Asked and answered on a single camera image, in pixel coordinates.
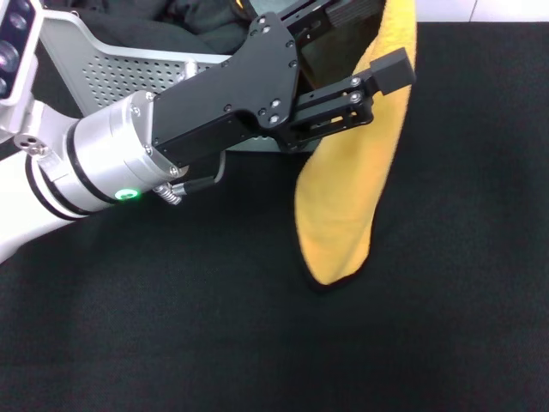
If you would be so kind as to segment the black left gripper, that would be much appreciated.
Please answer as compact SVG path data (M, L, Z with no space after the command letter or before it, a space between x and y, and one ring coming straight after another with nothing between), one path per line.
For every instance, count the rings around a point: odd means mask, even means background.
M293 38L311 43L335 28L380 14L383 6L378 0L309 0L297 1L278 16L261 16L233 56L155 97L154 147L171 163L187 166L279 130L280 150L292 153L371 123L376 94L392 94L415 82L406 49L294 100L299 66Z

